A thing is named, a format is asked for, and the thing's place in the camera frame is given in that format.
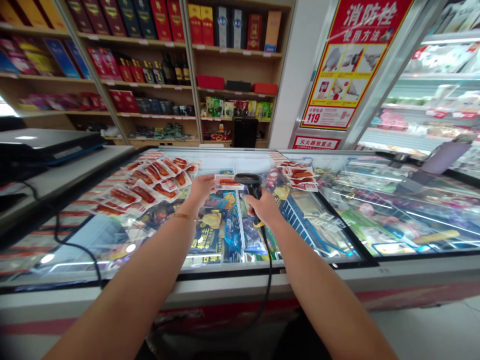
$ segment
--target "blue box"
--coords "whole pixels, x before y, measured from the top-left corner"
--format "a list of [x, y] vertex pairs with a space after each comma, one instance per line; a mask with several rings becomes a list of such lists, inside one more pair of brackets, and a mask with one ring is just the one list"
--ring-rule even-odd
[[58, 65], [60, 65], [61, 70], [67, 78], [70, 79], [81, 79], [77, 68], [75, 67], [74, 62], [70, 58], [69, 54], [65, 50], [62, 42], [53, 38], [43, 39], [46, 47], [50, 50], [51, 54], [55, 58]]
[[82, 58], [82, 55], [80, 54], [79, 50], [75, 46], [75, 43], [73, 42], [73, 40], [65, 40], [65, 44], [70, 50], [70, 53], [73, 56], [73, 59], [75, 60], [76, 64], [78, 65], [78, 68], [80, 69], [81, 73], [83, 74], [83, 77], [85, 79], [93, 80], [92, 74], [90, 74], [87, 64], [85, 64], [85, 61]]

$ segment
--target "snack package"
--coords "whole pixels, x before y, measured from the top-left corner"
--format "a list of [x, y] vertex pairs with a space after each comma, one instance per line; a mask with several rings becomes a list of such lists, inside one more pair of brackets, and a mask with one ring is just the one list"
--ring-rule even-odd
[[215, 174], [216, 190], [243, 190], [245, 187], [235, 181], [235, 175]]

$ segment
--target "bracelet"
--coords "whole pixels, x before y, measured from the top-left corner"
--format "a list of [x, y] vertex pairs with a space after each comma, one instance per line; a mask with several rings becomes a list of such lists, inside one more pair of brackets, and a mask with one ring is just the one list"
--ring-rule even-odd
[[181, 212], [174, 212], [173, 214], [170, 214], [168, 217], [170, 218], [181, 218], [181, 219], [187, 219], [187, 220], [192, 220], [194, 223], [197, 223], [199, 221], [198, 218], [194, 218], [193, 216], [181, 213]]

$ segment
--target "forearm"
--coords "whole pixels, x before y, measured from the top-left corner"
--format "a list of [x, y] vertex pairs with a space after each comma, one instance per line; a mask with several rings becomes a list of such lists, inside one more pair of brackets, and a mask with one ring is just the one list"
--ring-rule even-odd
[[286, 222], [271, 228], [288, 280], [313, 328], [334, 360], [396, 359], [358, 299]]
[[[177, 212], [196, 218], [187, 199]], [[196, 223], [172, 217], [131, 257], [46, 359], [133, 359], [175, 284]]]

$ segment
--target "yellow box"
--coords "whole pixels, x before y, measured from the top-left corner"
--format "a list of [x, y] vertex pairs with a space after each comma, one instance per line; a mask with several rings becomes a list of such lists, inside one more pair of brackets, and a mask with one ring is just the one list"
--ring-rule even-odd
[[55, 6], [54, 0], [39, 0], [41, 7], [45, 11], [46, 15], [48, 16], [48, 20], [50, 20], [52, 26], [56, 30], [63, 30], [67, 31], [67, 27], [65, 26], [62, 17], [60, 16], [57, 7]]
[[31, 25], [34, 28], [47, 28], [48, 24], [45, 21], [42, 13], [40, 12], [37, 4], [35, 4], [34, 0], [16, 0], [18, 5], [20, 5], [21, 9], [25, 13], [28, 21], [31, 22]]

